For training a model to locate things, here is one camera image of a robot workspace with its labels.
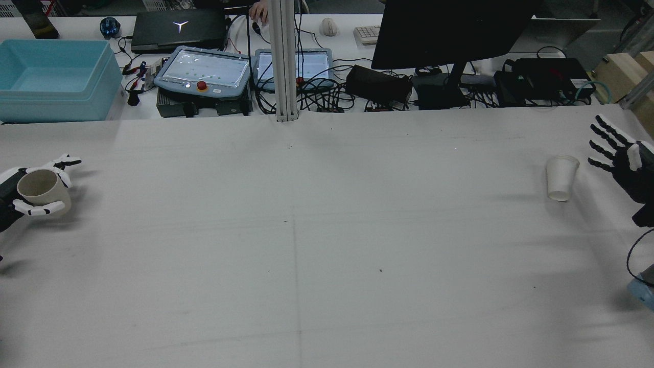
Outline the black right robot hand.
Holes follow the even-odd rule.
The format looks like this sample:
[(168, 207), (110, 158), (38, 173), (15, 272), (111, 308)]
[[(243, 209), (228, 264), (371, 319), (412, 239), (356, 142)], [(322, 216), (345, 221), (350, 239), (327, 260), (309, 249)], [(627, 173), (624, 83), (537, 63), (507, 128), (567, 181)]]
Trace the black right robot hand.
[(611, 149), (608, 150), (593, 140), (589, 141), (589, 145), (607, 158), (609, 163), (592, 157), (587, 158), (588, 163), (609, 172), (615, 182), (636, 203), (652, 204), (652, 145), (635, 140), (630, 135), (617, 130), (602, 114), (596, 115), (595, 120), (596, 123), (590, 126), (591, 130)]

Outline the bare person hand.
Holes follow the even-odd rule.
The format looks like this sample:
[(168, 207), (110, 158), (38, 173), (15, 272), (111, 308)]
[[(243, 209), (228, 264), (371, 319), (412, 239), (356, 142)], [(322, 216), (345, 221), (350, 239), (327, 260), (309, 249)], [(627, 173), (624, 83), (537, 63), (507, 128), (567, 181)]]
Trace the bare person hand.
[(257, 1), (248, 10), (248, 16), (253, 22), (267, 24), (269, 18), (268, 1)]

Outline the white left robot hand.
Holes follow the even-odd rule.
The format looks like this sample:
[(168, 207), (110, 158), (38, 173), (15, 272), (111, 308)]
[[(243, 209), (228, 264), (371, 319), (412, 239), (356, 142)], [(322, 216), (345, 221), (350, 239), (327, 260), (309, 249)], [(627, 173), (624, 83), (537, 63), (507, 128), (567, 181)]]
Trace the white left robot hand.
[(2, 173), (1, 231), (24, 215), (60, 217), (72, 207), (68, 189), (72, 180), (65, 168), (82, 163), (79, 157), (63, 154), (46, 165), (15, 167)]

